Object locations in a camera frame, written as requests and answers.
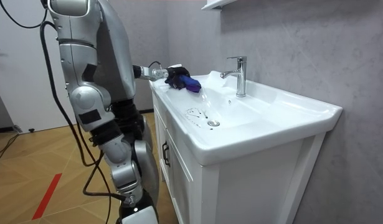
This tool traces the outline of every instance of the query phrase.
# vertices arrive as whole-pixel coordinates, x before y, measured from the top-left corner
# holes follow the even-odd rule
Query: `white shelf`
[[[202,7],[202,10],[218,9],[221,10],[222,6],[234,2],[236,0],[208,0],[207,4]]]

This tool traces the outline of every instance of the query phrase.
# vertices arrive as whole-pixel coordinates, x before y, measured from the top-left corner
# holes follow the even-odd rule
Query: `chrome faucet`
[[[247,81],[247,56],[228,57],[237,59],[237,69],[234,71],[222,72],[221,78],[227,78],[229,75],[237,76],[237,97],[245,97],[245,84]]]

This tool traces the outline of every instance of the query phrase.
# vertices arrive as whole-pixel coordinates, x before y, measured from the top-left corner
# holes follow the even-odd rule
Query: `bathroom vanity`
[[[180,224],[291,224],[342,108],[219,72],[153,91],[159,165]]]

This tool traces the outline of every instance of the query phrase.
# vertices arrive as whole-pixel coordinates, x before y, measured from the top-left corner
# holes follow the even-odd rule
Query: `power cord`
[[[125,197],[122,196],[122,195],[111,193],[110,188],[108,186],[108,183],[106,181],[106,178],[104,176],[104,173],[101,170],[101,168],[99,167],[99,164],[100,164],[100,162],[101,162],[101,160],[103,158],[104,153],[101,151],[100,152],[100,156],[99,156],[99,158],[97,160],[93,157],[92,152],[90,152],[90,150],[89,150],[89,148],[88,148],[88,146],[87,146],[87,144],[85,142],[85,139],[83,138],[82,132],[80,130],[80,126],[79,126],[79,124],[77,124],[78,130],[79,130],[79,134],[80,134],[80,136],[82,138],[83,144],[85,145],[86,150],[87,150],[89,156],[93,160],[93,162],[91,164],[87,164],[86,161],[85,161],[85,158],[84,158],[84,155],[83,155],[83,149],[82,149],[82,145],[80,143],[79,137],[78,137],[78,135],[77,135],[77,133],[75,131],[75,128],[73,127],[73,124],[72,124],[71,120],[69,119],[67,113],[63,109],[63,107],[62,107],[62,105],[60,103],[60,100],[59,100],[59,98],[57,96],[57,92],[55,90],[53,71],[52,71],[52,67],[51,67],[49,51],[47,50],[45,34],[44,34],[44,30],[45,30],[46,25],[49,25],[49,26],[53,27],[53,29],[55,29],[55,26],[54,26],[53,23],[51,23],[49,21],[44,21],[40,25],[40,41],[42,42],[42,48],[43,48],[43,53],[44,53],[44,57],[45,57],[47,73],[49,75],[49,81],[50,81],[50,87],[51,87],[51,90],[52,90],[52,95],[53,95],[53,98],[54,98],[54,101],[55,101],[57,107],[59,108],[59,110],[62,113],[62,115],[64,116],[66,122],[70,126],[70,129],[72,131],[72,134],[73,134],[73,136],[74,136],[74,138],[75,138],[75,140],[77,142],[77,145],[78,145],[78,148],[79,148],[79,151],[80,151],[80,156],[81,156],[81,159],[82,159],[82,163],[84,164],[84,166],[92,166],[92,165],[94,165],[92,173],[90,174],[90,176],[89,176],[89,178],[88,178],[88,180],[87,180],[87,182],[86,182],[86,184],[85,184],[85,186],[83,188],[83,193],[85,195],[89,195],[89,196],[107,196],[107,197],[109,197],[108,215],[107,215],[107,219],[106,219],[106,224],[107,224],[108,223],[108,219],[110,218],[110,212],[111,212],[111,197],[116,198],[116,199],[121,200],[121,201],[123,201],[125,199]],[[87,192],[87,187],[88,187],[90,181],[92,180],[96,170],[98,170],[98,172],[101,174],[108,193],[103,193],[103,192]]]
[[[155,63],[157,63],[159,65],[159,67],[161,67],[161,62],[159,62],[159,61],[153,61],[150,65],[148,65],[148,67],[153,66]]]
[[[6,146],[0,150],[0,158],[2,158],[3,154],[7,151],[7,149],[11,146],[11,144],[17,139],[19,134],[16,134],[14,137],[10,138],[6,144]]]
[[[11,15],[10,13],[7,11],[7,9],[4,7],[3,5],[3,2],[2,0],[0,0],[0,6],[2,7],[4,13],[6,13],[6,15],[15,23],[17,24],[18,26],[22,27],[22,28],[25,28],[25,29],[33,29],[33,28],[37,28],[37,27],[40,27],[40,25],[42,25],[42,23],[46,20],[46,17],[47,17],[47,9],[45,10],[44,12],[44,17],[42,19],[42,22],[40,22],[40,24],[37,24],[35,26],[24,26],[22,24],[20,24],[19,22],[17,22]]]

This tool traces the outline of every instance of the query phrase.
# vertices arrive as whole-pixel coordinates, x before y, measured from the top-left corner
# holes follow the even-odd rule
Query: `sink basin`
[[[193,76],[202,89],[175,90],[151,82],[197,161],[209,165],[262,151],[334,128],[342,108],[247,81],[247,96],[235,96],[237,78],[219,72]]]

